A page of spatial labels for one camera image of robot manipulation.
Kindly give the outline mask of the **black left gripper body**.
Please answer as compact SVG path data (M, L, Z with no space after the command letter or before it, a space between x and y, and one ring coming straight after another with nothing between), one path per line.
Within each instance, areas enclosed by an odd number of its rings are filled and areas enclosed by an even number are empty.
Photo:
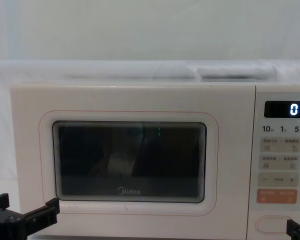
M0 208L0 240L27 240L26 218L31 213Z

